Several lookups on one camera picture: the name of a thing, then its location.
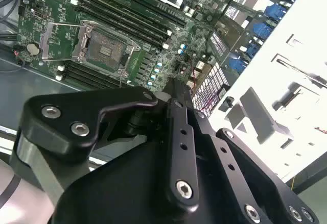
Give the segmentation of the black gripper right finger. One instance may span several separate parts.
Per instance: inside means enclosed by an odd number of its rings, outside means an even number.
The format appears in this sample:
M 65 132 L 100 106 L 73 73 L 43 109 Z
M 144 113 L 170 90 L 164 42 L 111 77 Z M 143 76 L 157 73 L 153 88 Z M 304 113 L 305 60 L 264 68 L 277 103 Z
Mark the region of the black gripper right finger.
M 214 131 L 205 115 L 193 108 L 190 88 L 181 87 L 184 106 L 181 130 L 181 197 L 186 212 L 199 207 L 197 158 L 207 160 L 227 185 L 230 198 L 244 212 L 246 223 L 318 223 L 316 214 L 226 128 Z

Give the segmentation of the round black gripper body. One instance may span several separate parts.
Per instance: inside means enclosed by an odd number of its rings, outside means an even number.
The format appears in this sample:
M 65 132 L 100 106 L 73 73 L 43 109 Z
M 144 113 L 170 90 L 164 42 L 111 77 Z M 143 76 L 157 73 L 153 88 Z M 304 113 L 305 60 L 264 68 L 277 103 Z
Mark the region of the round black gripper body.
M 146 143 L 70 185 L 52 223 L 246 223 L 218 171 L 207 160 L 196 162 L 200 200 L 195 212 L 168 202 L 161 147 Z

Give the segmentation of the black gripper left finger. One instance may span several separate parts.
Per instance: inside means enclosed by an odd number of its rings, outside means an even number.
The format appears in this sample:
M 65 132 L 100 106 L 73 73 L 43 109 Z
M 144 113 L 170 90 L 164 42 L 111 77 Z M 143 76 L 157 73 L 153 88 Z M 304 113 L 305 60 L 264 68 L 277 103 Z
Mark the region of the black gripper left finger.
M 195 212 L 190 89 L 141 86 L 38 95 L 23 107 L 10 165 L 57 212 Z

